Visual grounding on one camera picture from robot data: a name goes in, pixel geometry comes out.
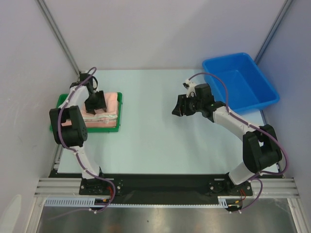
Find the pale pink towel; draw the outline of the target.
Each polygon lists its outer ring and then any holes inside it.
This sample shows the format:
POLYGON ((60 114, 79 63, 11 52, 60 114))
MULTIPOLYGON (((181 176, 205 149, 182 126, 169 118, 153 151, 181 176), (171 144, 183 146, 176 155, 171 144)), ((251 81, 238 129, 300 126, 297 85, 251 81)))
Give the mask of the pale pink towel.
POLYGON ((95 110, 95 114, 87 113, 85 105, 81 109, 81 113, 83 118, 85 119, 95 119, 95 118, 114 118, 118 115, 118 93, 117 92, 108 92, 104 93, 105 103, 106 103, 106 111, 103 109, 95 110))

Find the pink terry towel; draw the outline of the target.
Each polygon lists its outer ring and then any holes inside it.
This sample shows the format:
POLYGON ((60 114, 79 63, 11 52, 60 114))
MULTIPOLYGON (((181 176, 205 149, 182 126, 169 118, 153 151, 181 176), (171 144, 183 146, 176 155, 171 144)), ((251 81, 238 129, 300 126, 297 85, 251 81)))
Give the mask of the pink terry towel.
MULTIPOLYGON (((67 120, 65 123, 61 123, 62 126, 71 126, 73 123, 67 120)), ((104 120, 104 121, 87 121, 85 122, 87 128, 114 128, 117 125, 116 120, 104 120)))

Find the white light blue towel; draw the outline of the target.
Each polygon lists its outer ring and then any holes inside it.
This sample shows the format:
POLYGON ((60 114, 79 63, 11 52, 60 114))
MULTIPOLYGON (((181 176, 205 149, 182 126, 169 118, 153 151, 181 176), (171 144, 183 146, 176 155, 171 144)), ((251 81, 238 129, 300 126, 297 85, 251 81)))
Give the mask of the white light blue towel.
POLYGON ((118 118, 118 115, 93 115, 83 116, 84 121, 111 121, 118 118))

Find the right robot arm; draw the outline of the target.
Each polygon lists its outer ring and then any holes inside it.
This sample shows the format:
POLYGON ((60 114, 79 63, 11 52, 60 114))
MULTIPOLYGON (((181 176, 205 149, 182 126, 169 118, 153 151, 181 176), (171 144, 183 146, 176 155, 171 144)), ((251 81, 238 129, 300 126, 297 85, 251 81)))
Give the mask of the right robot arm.
POLYGON ((213 123, 223 126, 242 141, 242 162, 228 172, 223 191, 235 195, 255 175, 278 163, 282 153, 275 130, 270 125, 253 125, 233 112, 224 102, 216 101, 207 83, 183 83, 186 94, 178 95, 172 114, 178 117, 201 113, 213 123))

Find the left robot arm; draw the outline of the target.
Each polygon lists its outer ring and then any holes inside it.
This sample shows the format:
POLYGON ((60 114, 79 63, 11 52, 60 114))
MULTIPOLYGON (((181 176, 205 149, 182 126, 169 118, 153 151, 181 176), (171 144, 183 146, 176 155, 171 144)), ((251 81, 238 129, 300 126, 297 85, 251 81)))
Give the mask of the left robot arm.
POLYGON ((73 153, 82 169, 82 177, 86 180, 93 179, 90 189, 96 194, 102 194, 107 189, 107 182, 99 178, 101 168, 94 157, 88 154, 88 132, 81 113, 82 107, 92 115, 97 110, 107 109, 104 92, 96 91, 94 79, 93 73, 81 73, 79 80, 70 85, 64 102, 59 107, 50 109, 49 116, 55 142, 73 153))

